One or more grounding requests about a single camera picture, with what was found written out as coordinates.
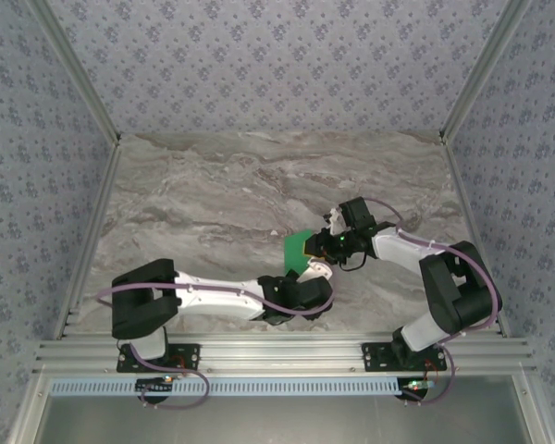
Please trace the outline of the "aluminium cross beam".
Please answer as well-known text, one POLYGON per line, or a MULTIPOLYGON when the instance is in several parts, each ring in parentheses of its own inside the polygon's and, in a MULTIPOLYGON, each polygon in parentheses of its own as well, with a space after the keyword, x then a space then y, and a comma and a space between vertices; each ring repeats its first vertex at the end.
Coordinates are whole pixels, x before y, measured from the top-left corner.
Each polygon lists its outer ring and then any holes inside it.
MULTIPOLYGON (((385 334, 354 332, 245 332, 175 334, 170 341, 197 343, 198 368, 209 376, 357 376, 364 372, 362 345, 385 334)), ((536 370, 525 339, 475 332, 447 346, 458 376, 519 375, 536 370)), ((69 335, 41 342, 32 371, 47 375, 112 376, 114 339, 104 334, 69 335)))

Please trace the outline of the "grey metal panel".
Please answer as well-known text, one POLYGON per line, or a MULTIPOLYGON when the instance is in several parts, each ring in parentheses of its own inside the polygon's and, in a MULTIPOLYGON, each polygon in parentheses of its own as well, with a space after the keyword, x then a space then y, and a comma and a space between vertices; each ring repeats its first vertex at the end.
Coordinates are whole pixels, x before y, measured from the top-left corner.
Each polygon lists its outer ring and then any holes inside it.
POLYGON ((53 397, 33 444, 532 444, 506 377, 457 379, 432 405, 390 396, 214 397, 180 412, 134 397, 53 397))

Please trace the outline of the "small circuit board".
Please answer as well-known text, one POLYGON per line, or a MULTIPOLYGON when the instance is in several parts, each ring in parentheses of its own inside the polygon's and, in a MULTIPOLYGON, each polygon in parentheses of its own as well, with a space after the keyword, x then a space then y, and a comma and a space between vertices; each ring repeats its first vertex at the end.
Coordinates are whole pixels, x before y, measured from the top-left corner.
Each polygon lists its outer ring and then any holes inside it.
POLYGON ((134 391, 138 394, 147 393, 170 393, 173 388, 173 380, 168 377, 138 378, 134 384, 134 391))
POLYGON ((399 378, 400 399, 406 401, 423 401, 427 393, 435 387, 434 381, 417 378, 399 378))

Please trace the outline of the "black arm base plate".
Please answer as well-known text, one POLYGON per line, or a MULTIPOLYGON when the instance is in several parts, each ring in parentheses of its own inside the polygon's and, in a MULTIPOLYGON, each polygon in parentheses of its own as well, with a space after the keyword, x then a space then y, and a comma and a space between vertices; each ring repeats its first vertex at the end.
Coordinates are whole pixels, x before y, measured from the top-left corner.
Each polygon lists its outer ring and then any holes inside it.
POLYGON ((411 351, 397 342, 367 342, 362 346, 366 372, 424 372, 448 369, 444 352, 435 346, 411 351))
MULTIPOLYGON (((146 360, 145 362, 165 368, 187 368, 197 370, 200 358, 199 344, 174 344, 166 346, 162 357, 146 360)), ((119 347, 117 360, 117 372, 126 373, 153 373, 154 369, 139 362, 133 355, 130 344, 126 343, 119 347)))

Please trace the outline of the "aluminium side rail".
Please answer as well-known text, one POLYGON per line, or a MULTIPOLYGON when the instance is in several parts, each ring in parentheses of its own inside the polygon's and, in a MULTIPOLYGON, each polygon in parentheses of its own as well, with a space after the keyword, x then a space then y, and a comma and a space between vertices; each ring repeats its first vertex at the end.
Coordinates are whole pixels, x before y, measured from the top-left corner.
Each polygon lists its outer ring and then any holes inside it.
POLYGON ((479 251, 479 253, 482 257, 483 263, 487 268, 487 271, 490 272, 491 271, 491 265, 488 263, 485 248, 484 248, 483 242, 481 240, 479 230, 478 230, 478 228, 476 226, 476 223, 475 223, 474 213, 473 213, 473 210, 471 208, 471 205, 470 205, 467 193, 466 193, 466 189, 465 189, 464 184, 463 184, 462 176, 460 174, 458 164, 457 164, 456 159, 454 157, 454 153, 453 153, 450 145, 447 142, 442 141, 442 146, 444 148, 444 153, 446 155, 447 162, 449 164, 450 174, 451 174, 453 182, 454 182, 454 187, 455 187, 456 192, 459 196, 460 206, 462 208, 462 213, 463 213, 463 216, 464 216, 465 221, 466 221, 466 226, 468 228, 470 238, 471 238, 473 244, 475 245, 475 247, 477 248, 477 250, 479 251))
POLYGON ((82 239, 80 255, 72 270, 68 288, 55 324, 53 334, 55 340, 61 340, 64 337, 68 317, 81 304, 86 279, 90 275, 94 253, 101 236, 106 209, 115 182, 120 157, 119 145, 119 141, 115 141, 112 144, 107 158, 105 173, 96 195, 89 224, 82 239))

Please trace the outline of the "aluminium frame post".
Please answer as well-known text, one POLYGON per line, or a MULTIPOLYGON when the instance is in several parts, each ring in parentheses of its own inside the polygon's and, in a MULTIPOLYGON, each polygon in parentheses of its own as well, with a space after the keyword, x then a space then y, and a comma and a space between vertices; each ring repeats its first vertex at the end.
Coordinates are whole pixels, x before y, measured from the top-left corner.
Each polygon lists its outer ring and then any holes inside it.
POLYGON ((533 0, 508 0, 477 57, 439 134, 449 146, 471 111, 533 0))
POLYGON ((88 71, 76 55, 65 29, 59 23, 48 1, 25 0, 25 2, 42 28, 47 41, 53 47, 80 97, 89 108, 100 131, 110 144, 117 145, 119 139, 117 129, 93 87, 88 71))

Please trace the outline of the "aluminium lower frame rail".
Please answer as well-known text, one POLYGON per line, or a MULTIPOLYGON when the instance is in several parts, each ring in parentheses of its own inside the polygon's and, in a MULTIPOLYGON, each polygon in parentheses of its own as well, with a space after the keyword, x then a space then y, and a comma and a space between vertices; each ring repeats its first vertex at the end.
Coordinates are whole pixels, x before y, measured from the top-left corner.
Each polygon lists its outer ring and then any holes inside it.
POLYGON ((545 423, 540 398, 532 385, 532 379, 525 372, 520 372, 512 377, 512 383, 531 444, 552 444, 552 437, 545 423))
POLYGON ((6 444, 33 444, 49 398, 49 378, 32 374, 6 444))

